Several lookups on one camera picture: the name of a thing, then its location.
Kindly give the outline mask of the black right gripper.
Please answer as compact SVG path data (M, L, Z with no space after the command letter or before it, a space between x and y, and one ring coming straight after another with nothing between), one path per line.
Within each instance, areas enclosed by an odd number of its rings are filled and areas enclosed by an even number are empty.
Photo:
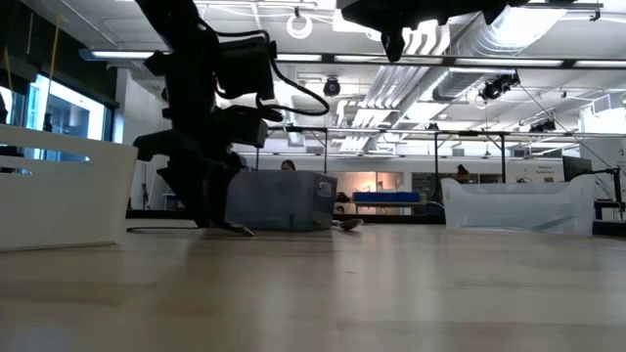
M427 21L443 25L452 17L475 12L492 22L506 7L504 0L342 0L341 14L348 22L380 30L387 59L395 63L405 46L405 28L416 30ZM376 13L381 10L385 10L384 22Z

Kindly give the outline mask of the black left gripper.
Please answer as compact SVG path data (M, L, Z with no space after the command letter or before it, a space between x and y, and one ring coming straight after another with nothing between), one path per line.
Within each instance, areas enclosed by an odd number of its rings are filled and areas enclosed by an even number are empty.
M186 115L183 120L171 108L164 108L161 114L171 122L171 128L137 137L133 146L138 149L138 158L150 161L165 155L172 161L205 161L168 163L158 175L199 228L223 225L229 185L246 168L232 146L264 146L268 109L233 105L207 114Z

